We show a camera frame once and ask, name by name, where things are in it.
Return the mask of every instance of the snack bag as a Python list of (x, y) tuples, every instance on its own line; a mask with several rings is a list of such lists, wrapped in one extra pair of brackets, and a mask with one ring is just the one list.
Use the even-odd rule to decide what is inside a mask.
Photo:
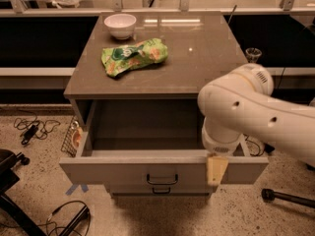
[(151, 38), (135, 45), (103, 48), (101, 62), (106, 74), (115, 78), (127, 71), (163, 62), (168, 56), (167, 46), (159, 38)]

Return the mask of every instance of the small desk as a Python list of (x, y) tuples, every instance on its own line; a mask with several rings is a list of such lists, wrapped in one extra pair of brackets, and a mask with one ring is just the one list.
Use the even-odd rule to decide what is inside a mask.
[[(213, 189), (206, 184), (208, 152), (201, 142), (197, 96), (206, 83), (246, 58), (220, 13), (131, 14), (137, 18), (135, 34), (122, 41), (103, 25), (110, 14), (98, 18), (64, 93), (84, 133), (76, 157), (62, 158), (60, 165), (74, 184), (104, 184), (111, 196), (208, 195)], [(105, 74), (102, 48), (153, 37), (168, 47), (165, 62), (117, 80)], [(231, 167), (223, 182), (255, 182), (268, 160), (245, 157), (230, 161), (247, 165), (253, 174)]]

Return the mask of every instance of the floor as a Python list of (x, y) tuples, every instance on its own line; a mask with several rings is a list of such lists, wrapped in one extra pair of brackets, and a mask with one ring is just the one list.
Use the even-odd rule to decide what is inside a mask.
[[(16, 129), (17, 118), (33, 117), (41, 121), (60, 122), (45, 140), (31, 139), (21, 145)], [(314, 235), (315, 210), (282, 200), (264, 203), (261, 190), (277, 192), (315, 200), (315, 171), (284, 152), (274, 151), (270, 164), (254, 185), (221, 185), (207, 199), (205, 197), (119, 197), (112, 199), (102, 186), (80, 188), (72, 195), (66, 192), (72, 186), (58, 161), (68, 156), (61, 151), (63, 140), (72, 120), (69, 106), (0, 106), (0, 148), (29, 157), (27, 166), (16, 165), (13, 170), (20, 177), (7, 195), (36, 223), (45, 224), (47, 217), (59, 206), (70, 201), (82, 201), (91, 211), (88, 235), (91, 236), (194, 236), (194, 235)], [(82, 205), (71, 204), (57, 212), (51, 220), (58, 226), (67, 224)], [(15, 226), (15, 222), (0, 209), (0, 223)], [(85, 235), (88, 224), (77, 227)], [(48, 226), (50, 235), (53, 225)], [(0, 235), (26, 235), (20, 228), (0, 225)]]

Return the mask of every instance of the bowl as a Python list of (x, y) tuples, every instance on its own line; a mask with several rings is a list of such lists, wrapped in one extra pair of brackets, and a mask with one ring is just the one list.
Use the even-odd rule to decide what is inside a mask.
[(133, 35), (137, 19), (130, 14), (115, 14), (104, 20), (110, 34), (117, 39), (127, 39)]

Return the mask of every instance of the open drawer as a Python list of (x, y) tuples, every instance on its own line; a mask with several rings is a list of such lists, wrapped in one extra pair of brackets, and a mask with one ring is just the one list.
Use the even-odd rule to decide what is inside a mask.
[[(210, 195), (203, 117), (196, 99), (91, 101), (74, 158), (60, 165), (73, 184), (101, 184), (116, 195)], [(245, 141), (222, 182), (252, 184), (268, 165)]]

